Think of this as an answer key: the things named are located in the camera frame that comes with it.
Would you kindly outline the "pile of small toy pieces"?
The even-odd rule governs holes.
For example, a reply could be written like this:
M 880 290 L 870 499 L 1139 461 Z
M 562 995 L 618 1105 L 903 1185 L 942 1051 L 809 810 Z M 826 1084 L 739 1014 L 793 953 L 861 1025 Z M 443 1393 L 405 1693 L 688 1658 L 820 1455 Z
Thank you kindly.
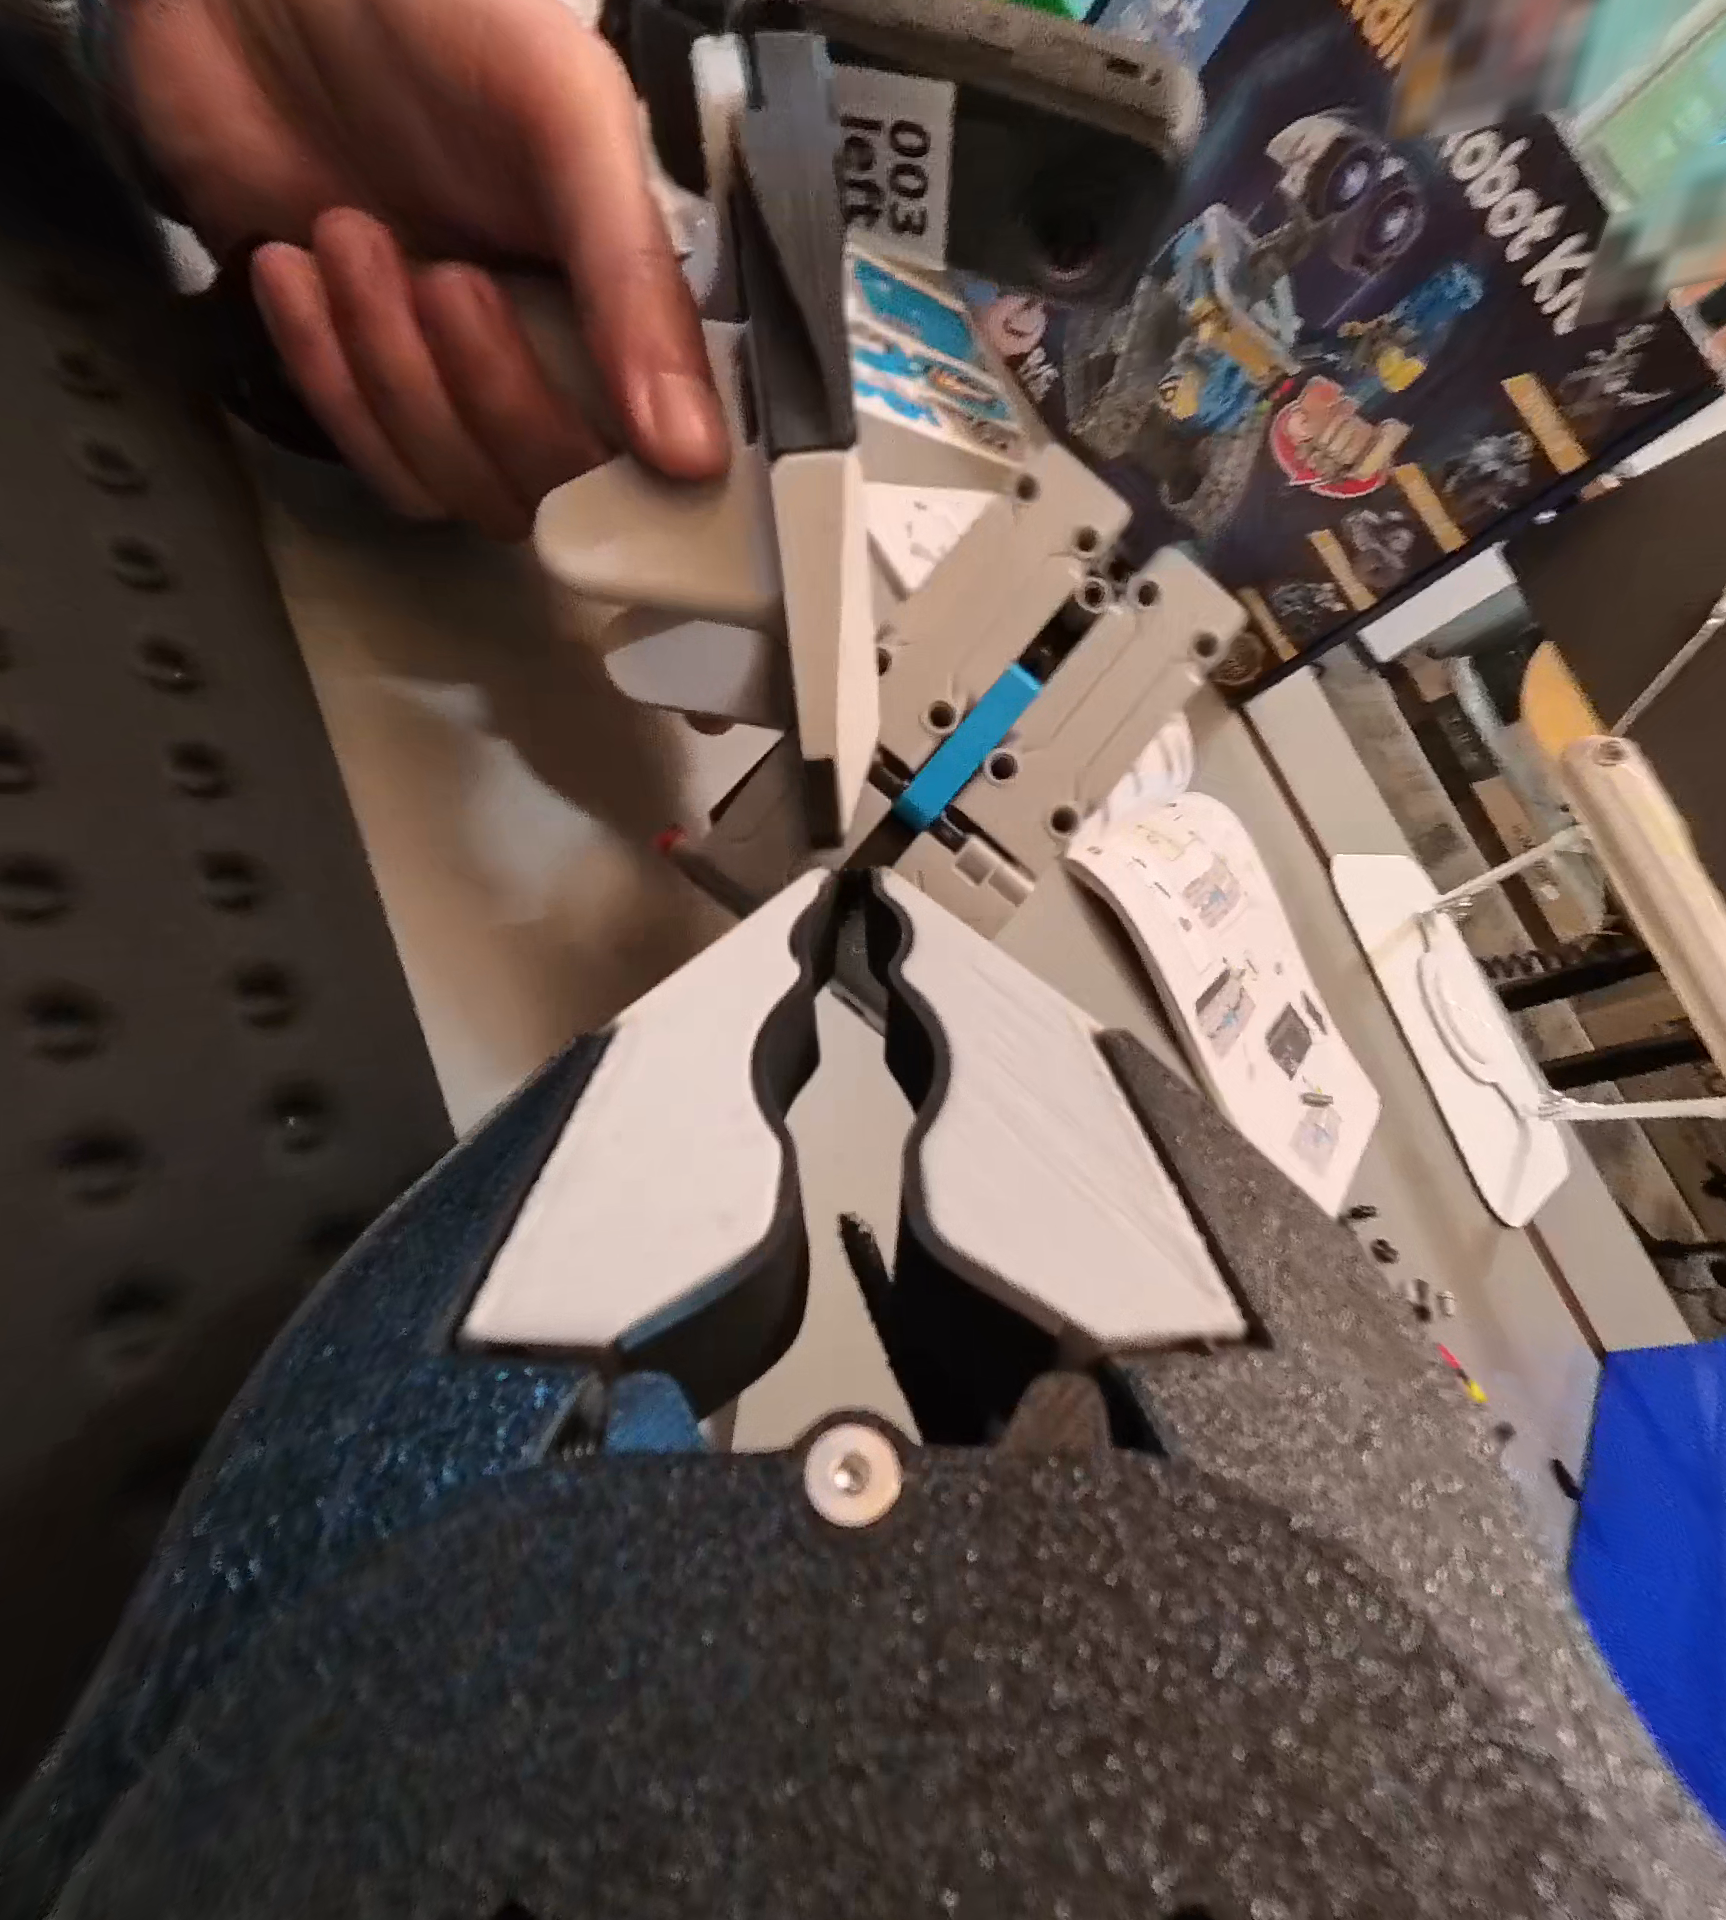
M 1443 1333 L 1452 1330 L 1448 1319 L 1455 1319 L 1457 1306 L 1452 1292 L 1408 1276 L 1400 1250 L 1379 1228 L 1380 1214 L 1376 1206 L 1347 1206 L 1342 1220 L 1358 1231 L 1366 1255 L 1383 1270 L 1383 1283 L 1403 1299 L 1403 1312 L 1418 1323 L 1431 1354 L 1457 1382 L 1457 1389 L 1488 1421 L 1490 1438 L 1499 1455 L 1505 1455 L 1509 1473 L 1516 1473 L 1525 1487 L 1536 1486 L 1537 1490 L 1554 1490 L 1564 1500 L 1561 1511 L 1571 1512 L 1579 1504 L 1579 1479 L 1571 1473 L 1569 1462 L 1554 1452 L 1541 1452 L 1541 1441 L 1508 1416 L 1509 1407 L 1488 1396 L 1488 1388 L 1443 1339 Z

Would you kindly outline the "blue plastic bin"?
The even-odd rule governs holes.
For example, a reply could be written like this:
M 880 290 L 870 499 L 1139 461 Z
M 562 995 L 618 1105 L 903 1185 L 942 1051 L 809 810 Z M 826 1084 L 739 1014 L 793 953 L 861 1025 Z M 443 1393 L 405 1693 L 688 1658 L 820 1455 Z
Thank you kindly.
M 1606 1357 L 1569 1584 L 1644 1733 L 1726 1838 L 1726 1337 Z

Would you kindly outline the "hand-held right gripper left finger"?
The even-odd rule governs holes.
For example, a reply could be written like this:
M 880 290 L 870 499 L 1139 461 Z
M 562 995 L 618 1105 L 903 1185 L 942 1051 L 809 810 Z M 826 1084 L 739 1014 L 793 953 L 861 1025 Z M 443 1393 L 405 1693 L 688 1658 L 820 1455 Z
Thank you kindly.
M 803 1323 L 786 1113 L 817 1067 L 835 878 L 809 875 L 599 1036 L 460 1337 L 572 1361 L 778 1361 Z

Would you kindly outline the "sticker sheet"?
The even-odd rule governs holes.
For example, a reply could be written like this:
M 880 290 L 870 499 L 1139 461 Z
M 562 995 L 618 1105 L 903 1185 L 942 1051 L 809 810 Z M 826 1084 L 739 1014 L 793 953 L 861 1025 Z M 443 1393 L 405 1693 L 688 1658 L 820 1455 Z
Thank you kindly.
M 865 482 L 964 492 L 1015 488 L 1036 431 L 959 296 L 851 247 L 845 330 Z

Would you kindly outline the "white stand with wooden board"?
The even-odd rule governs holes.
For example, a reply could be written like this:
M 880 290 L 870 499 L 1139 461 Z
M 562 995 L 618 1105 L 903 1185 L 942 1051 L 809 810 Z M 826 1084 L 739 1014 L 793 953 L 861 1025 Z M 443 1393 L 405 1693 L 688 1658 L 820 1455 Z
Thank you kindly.
M 1481 1203 L 1508 1228 L 1532 1220 L 1567 1180 L 1564 1142 L 1575 1126 L 1726 1121 L 1726 1096 L 1592 1102 L 1558 1091 L 1529 1060 L 1459 928 L 1459 911 L 1505 879 L 1567 855 L 1588 858 L 1726 1084 L 1726 896 L 1637 743 L 1637 722 L 1722 630 L 1726 586 L 1614 722 L 1597 714 L 1558 648 L 1537 648 L 1522 712 L 1569 815 L 1546 841 L 1445 890 L 1408 855 L 1331 858 L 1334 893 L 1379 991 Z

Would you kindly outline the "grey black toy brick assembly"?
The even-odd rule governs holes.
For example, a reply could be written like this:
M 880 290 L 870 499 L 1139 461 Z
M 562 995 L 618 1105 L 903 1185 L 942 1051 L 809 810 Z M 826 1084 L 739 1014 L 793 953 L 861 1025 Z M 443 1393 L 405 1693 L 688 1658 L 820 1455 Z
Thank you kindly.
M 1130 503 L 1034 449 L 910 593 L 876 592 L 876 751 L 851 829 L 814 850 L 802 753 L 765 751 L 670 858 L 751 914 L 807 869 L 893 869 L 996 936 L 1244 627 L 1184 551 L 1118 558 Z

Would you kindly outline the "instruction booklet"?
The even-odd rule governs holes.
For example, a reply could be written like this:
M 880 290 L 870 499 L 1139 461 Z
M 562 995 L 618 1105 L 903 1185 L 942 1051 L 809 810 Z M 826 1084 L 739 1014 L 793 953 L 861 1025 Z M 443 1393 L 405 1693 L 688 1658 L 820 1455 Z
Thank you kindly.
M 891 593 L 922 586 L 989 501 L 870 485 L 869 543 Z M 1251 836 L 1228 801 L 1194 785 L 1184 712 L 1047 875 L 1058 869 L 1125 936 L 1190 1067 L 1240 1138 L 1338 1217 L 1380 1099 L 1326 1005 Z

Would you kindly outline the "toy building kit box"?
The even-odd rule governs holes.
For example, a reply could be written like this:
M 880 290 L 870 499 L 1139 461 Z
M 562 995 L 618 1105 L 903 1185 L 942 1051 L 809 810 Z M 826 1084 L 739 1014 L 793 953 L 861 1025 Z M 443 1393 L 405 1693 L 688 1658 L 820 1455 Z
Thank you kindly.
M 1041 428 L 1279 659 L 1518 533 L 1719 391 L 1673 302 L 1585 321 L 1609 223 L 1564 129 L 1403 131 L 1425 3 L 1090 3 L 1176 55 L 1202 131 L 1113 309 L 971 293 Z

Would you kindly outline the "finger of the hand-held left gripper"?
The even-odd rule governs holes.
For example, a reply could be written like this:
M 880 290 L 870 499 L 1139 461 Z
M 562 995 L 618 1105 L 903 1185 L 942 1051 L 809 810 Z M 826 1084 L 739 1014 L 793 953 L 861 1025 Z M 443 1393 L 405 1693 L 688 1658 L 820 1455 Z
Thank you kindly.
M 778 456 L 774 522 L 803 829 L 814 852 L 831 852 L 851 833 L 880 730 L 861 452 L 842 445 Z

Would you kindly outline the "person's left hand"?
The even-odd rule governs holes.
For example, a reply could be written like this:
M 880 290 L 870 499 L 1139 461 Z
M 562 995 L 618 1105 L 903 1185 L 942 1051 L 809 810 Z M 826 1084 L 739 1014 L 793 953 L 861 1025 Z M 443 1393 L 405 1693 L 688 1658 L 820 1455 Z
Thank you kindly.
M 727 431 L 636 90 L 562 3 L 111 3 L 132 136 L 293 391 L 397 516 L 529 536 L 608 460 L 493 267 L 566 278 L 611 417 L 674 482 Z

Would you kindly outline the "black dimpled pad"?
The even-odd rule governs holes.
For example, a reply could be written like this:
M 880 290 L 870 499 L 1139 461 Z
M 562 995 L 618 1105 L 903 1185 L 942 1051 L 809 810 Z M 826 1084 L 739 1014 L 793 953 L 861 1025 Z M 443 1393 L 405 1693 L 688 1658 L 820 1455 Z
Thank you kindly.
M 0 1515 L 451 1138 L 188 317 L 0 117 Z

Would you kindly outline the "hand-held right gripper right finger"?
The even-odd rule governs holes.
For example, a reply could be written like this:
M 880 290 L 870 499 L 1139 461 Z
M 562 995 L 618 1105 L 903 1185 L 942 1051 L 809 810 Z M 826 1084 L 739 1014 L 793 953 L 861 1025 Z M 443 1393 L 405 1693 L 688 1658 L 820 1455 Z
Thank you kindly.
M 1247 1333 L 1096 1018 L 891 872 L 870 878 L 870 969 L 919 1253 L 1072 1357 Z

